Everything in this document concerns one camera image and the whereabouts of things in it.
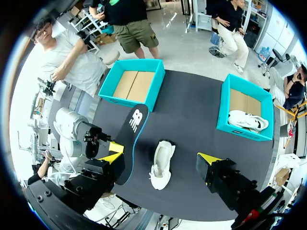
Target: olive green shorts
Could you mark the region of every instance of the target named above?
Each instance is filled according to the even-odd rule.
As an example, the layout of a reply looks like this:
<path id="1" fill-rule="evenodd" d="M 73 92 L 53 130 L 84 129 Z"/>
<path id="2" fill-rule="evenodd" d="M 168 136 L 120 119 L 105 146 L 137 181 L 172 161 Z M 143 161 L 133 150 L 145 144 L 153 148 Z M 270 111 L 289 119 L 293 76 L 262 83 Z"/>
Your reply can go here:
<path id="1" fill-rule="evenodd" d="M 159 45 L 148 20 L 132 22 L 127 25 L 114 25 L 114 32 L 127 54 L 137 51 L 141 47 L 140 42 L 148 48 Z"/>

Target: new balance logo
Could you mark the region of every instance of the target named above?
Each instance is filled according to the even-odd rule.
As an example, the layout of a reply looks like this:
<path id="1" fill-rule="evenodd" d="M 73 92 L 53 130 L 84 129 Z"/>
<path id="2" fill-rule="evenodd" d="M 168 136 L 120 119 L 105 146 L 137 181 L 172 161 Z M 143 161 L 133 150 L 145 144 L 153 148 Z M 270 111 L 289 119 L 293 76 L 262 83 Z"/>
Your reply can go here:
<path id="1" fill-rule="evenodd" d="M 136 109 L 134 111 L 134 114 L 132 115 L 132 119 L 130 119 L 129 121 L 129 124 L 131 125 L 131 128 L 134 132 L 136 132 L 136 130 L 138 129 L 137 126 L 142 121 L 142 118 L 143 114 L 138 109 Z"/>

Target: white t-shirt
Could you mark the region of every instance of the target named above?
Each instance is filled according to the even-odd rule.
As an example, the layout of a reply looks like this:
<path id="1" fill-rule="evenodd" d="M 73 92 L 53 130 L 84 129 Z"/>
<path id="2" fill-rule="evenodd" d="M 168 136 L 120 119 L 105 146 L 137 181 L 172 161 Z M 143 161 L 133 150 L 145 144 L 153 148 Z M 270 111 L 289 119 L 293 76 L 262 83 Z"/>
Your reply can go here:
<path id="1" fill-rule="evenodd" d="M 54 70 L 63 63 L 80 37 L 69 30 L 65 30 L 55 39 L 57 41 L 56 47 L 44 52 L 43 55 L 42 71 L 45 79 L 50 79 Z M 106 66 L 98 56 L 86 52 L 77 57 L 64 81 L 94 96 L 105 70 Z"/>

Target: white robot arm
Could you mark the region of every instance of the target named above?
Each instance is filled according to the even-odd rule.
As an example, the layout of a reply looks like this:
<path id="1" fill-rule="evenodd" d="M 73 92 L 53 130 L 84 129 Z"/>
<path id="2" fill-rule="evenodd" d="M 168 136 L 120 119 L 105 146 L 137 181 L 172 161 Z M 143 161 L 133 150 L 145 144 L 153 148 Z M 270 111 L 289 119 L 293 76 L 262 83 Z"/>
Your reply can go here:
<path id="1" fill-rule="evenodd" d="M 47 179 L 56 185 L 64 185 L 71 175 L 77 175 L 76 168 L 87 159 L 82 152 L 82 143 L 77 139 L 78 126 L 82 122 L 88 122 L 87 118 L 67 108 L 59 109 L 56 114 L 53 125 L 60 134 L 59 146 L 63 158 L 58 167 L 50 167 L 47 173 Z"/>

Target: black round table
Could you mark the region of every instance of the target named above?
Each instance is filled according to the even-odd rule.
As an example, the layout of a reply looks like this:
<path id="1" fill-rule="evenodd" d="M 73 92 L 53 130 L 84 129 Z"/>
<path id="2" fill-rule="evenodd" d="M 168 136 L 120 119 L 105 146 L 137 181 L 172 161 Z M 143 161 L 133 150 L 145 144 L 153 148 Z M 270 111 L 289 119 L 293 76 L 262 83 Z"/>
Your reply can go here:
<path id="1" fill-rule="evenodd" d="M 256 142 L 216 129 L 221 98 L 221 81 L 184 72 L 166 70 L 155 108 L 134 151 L 134 169 L 122 186 L 120 197 L 156 213 L 194 221 L 236 218 L 217 194 L 211 194 L 196 172 L 198 152 L 221 159 L 230 158 L 250 180 L 261 188 L 273 153 L 273 141 Z M 98 105 L 93 123 L 116 137 L 130 107 L 109 103 Z M 167 187 L 155 190 L 149 180 L 155 148 L 161 139 L 177 144 L 170 163 Z M 107 155 L 100 147 L 97 157 Z"/>

